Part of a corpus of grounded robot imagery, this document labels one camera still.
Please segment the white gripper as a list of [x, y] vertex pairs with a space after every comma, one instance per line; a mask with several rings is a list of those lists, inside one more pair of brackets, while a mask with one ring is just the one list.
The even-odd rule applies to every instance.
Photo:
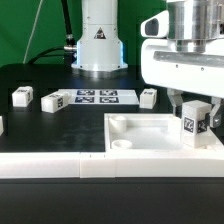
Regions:
[[210, 126], [219, 127], [224, 112], [224, 34], [219, 15], [165, 10], [142, 22], [141, 35], [145, 38], [141, 47], [144, 81], [168, 88], [177, 117], [182, 111], [182, 91], [213, 96]]

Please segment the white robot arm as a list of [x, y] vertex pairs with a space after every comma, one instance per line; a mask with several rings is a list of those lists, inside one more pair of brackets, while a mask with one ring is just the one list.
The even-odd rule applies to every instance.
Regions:
[[[141, 74], [147, 84], [168, 89], [172, 105], [181, 93], [212, 98], [210, 126], [224, 112], [224, 0], [165, 0], [166, 9], [143, 21]], [[74, 68], [93, 72], [123, 69], [117, 34], [117, 0], [82, 0], [83, 31]]]

